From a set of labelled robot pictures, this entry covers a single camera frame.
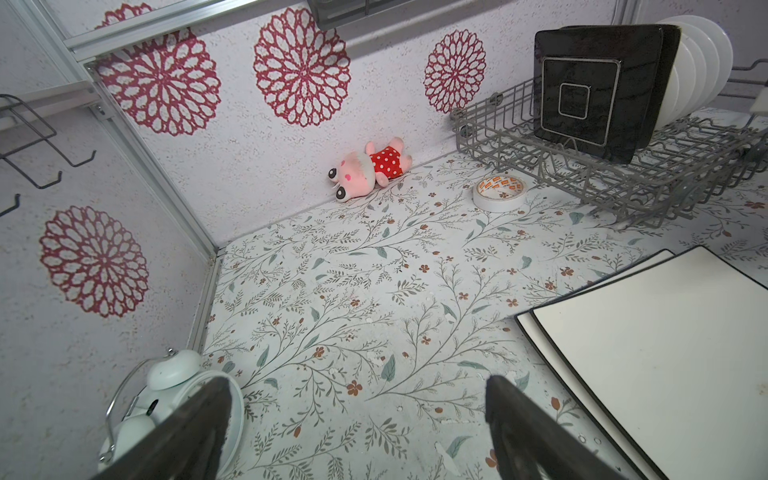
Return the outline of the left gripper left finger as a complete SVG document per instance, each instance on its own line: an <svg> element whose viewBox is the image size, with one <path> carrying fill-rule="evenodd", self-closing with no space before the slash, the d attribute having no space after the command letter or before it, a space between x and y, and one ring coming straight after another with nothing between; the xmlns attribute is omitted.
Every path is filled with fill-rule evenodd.
<svg viewBox="0 0 768 480"><path fill-rule="evenodd" d="M209 381L93 480L216 479L232 404L229 382Z"/></svg>

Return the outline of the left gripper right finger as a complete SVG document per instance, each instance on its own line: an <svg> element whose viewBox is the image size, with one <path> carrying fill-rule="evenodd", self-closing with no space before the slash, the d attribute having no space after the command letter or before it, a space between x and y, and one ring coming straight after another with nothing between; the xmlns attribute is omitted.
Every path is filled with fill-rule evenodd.
<svg viewBox="0 0 768 480"><path fill-rule="evenodd" d="M504 376L487 379L485 420L502 479L621 477Z"/></svg>

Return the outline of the white square plate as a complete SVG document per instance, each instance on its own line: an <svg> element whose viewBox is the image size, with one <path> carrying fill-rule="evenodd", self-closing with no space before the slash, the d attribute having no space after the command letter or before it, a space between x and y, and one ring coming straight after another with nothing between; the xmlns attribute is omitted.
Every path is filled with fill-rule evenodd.
<svg viewBox="0 0 768 480"><path fill-rule="evenodd" d="M516 318L645 479L767 475L767 289L667 250Z"/></svg>
<svg viewBox="0 0 768 480"><path fill-rule="evenodd" d="M668 250L629 270L629 283L581 290L517 316L524 333L646 479L683 479L693 417L680 401L703 384L694 315L717 270L704 247Z"/></svg>

